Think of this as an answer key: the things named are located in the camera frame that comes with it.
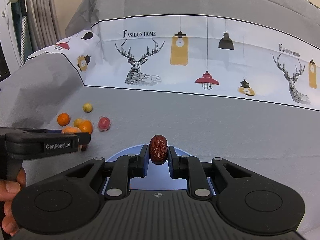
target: lamp cord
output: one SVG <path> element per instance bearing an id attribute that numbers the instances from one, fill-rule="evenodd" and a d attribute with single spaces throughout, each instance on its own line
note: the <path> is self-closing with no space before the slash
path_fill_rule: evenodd
<path id="1" fill-rule="evenodd" d="M 208 17 L 207 18 L 207 71 L 208 71 L 208 43 L 209 43 L 209 36 L 208 36 Z"/>

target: round joint cover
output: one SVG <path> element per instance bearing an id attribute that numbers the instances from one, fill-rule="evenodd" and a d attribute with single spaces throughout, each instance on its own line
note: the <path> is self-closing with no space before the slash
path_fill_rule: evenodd
<path id="1" fill-rule="evenodd" d="M 305 205 L 293 189 L 267 178 L 241 178 L 219 195 L 217 208 L 237 229 L 256 235 L 296 230 Z"/>
<path id="2" fill-rule="evenodd" d="M 88 184 L 63 178 L 23 189 L 12 201 L 12 214 L 28 231 L 61 234 L 86 225 L 99 206 L 99 197 Z"/>

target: gray curtain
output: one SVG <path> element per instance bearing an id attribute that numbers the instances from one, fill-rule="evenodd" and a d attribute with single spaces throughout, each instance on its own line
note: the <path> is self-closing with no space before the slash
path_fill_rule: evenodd
<path id="1" fill-rule="evenodd" d="M 26 0 L 33 51 L 61 40 L 53 0 Z"/>

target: pink fruit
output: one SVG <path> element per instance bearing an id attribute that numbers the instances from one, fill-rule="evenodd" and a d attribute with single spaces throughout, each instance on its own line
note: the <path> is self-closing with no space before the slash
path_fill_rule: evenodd
<path id="1" fill-rule="evenodd" d="M 100 132 L 104 132 L 110 128 L 110 124 L 111 122 L 109 118 L 101 116 L 98 122 L 98 130 Z"/>

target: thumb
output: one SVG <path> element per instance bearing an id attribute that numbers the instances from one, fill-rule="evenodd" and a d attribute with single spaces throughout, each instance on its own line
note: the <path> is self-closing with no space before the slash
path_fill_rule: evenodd
<path id="1" fill-rule="evenodd" d="M 0 180 L 0 202 L 13 200 L 20 190 L 21 186 L 18 182 Z"/>

